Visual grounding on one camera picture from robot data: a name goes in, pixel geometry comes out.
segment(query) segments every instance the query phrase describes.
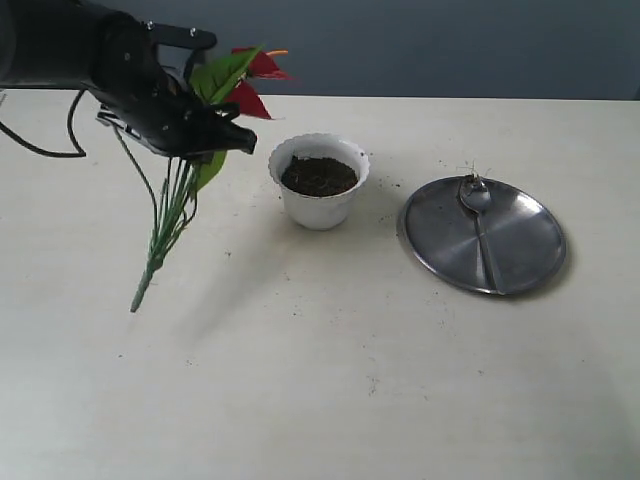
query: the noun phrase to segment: spoon handle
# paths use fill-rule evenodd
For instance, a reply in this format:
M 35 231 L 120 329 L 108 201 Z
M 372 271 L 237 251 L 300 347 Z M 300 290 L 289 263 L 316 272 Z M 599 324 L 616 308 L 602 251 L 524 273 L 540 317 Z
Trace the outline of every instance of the spoon handle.
M 484 228 L 484 218 L 482 213 L 476 215 L 476 229 L 478 231 L 478 239 L 480 240 L 480 250 L 482 250 L 482 258 L 484 260 L 485 270 L 488 271 L 490 281 L 499 295 L 504 295 L 504 282 L 500 268 L 496 263 L 496 257 L 493 255 L 491 245 L 487 239 L 487 231 Z

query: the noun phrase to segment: gray wall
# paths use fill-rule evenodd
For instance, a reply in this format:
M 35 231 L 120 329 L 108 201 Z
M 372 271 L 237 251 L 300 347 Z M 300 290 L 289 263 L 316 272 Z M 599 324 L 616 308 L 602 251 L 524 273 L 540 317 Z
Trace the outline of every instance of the gray wall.
M 288 48 L 295 82 L 261 93 L 630 99 L 640 0 L 97 0 Z

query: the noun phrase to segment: soil crumbs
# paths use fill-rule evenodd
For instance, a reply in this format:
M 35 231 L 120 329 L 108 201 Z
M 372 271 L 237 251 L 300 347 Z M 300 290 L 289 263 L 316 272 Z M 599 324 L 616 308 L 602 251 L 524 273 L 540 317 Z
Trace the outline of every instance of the soil crumbs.
M 356 172 L 335 158 L 298 158 L 282 174 L 285 187 L 310 197 L 330 197 L 350 190 L 358 183 Z

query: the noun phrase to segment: red petal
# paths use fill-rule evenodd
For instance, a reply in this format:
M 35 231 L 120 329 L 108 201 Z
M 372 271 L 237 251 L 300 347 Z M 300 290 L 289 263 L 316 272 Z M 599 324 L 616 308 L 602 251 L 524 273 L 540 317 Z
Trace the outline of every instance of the red petal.
M 250 50 L 253 47 L 234 48 L 231 53 L 242 52 L 244 50 Z M 273 59 L 264 52 L 258 52 L 256 58 L 253 59 L 251 65 L 249 65 L 249 72 L 252 77 L 258 78 L 271 78 L 278 80 L 285 80 L 290 78 L 289 75 L 280 70 L 280 67 L 273 61 Z
M 237 103 L 243 115 L 271 120 L 264 103 L 253 87 L 245 81 L 240 82 L 225 101 Z

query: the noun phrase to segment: green leaf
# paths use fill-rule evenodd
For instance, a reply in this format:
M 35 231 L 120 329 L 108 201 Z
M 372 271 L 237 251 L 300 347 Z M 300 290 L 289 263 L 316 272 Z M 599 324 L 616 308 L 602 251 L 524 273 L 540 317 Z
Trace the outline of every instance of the green leaf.
M 194 69 L 191 87 L 209 104 L 221 103 L 236 87 L 262 47 L 232 53 Z
M 224 161 L 226 158 L 226 151 L 216 152 L 213 154 L 211 163 L 204 164 L 200 167 L 198 184 L 196 186 L 197 191 L 200 191 L 207 183 L 209 183 L 213 179 L 213 177 L 220 173 L 220 170 L 222 170 L 222 166 L 224 165 Z

